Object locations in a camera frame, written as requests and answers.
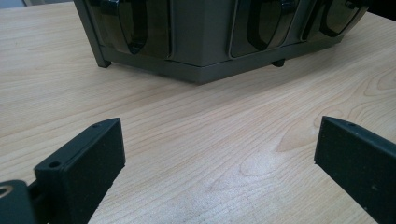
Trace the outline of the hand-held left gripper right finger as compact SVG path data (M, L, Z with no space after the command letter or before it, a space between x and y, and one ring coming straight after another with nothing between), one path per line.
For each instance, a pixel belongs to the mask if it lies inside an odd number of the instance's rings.
M324 117L314 161L378 224L396 224L396 144L357 124Z

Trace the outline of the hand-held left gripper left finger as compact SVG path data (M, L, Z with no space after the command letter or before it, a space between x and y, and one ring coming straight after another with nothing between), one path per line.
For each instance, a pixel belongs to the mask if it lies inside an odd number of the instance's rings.
M119 118L88 127L35 167L50 224L87 224L125 165Z

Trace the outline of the dark translucent seasoning container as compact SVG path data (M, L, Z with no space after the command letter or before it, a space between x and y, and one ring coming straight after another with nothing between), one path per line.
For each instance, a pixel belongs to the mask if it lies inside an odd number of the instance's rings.
M171 56L170 0L86 0L99 43L118 52Z
M314 41L346 34L372 2L373 0L316 0L301 39Z
M280 47L299 0L237 0L229 54L232 58Z

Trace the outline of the grey seasoning rack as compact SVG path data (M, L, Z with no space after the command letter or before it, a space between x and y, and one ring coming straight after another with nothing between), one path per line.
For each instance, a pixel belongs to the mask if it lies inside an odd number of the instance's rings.
M301 39L316 0L299 0L284 43L276 48L232 58L229 46L237 0L170 0L171 56L166 59L118 52L99 43L86 0L73 0L96 63L130 65L167 77L207 83L329 48L345 35L314 41Z

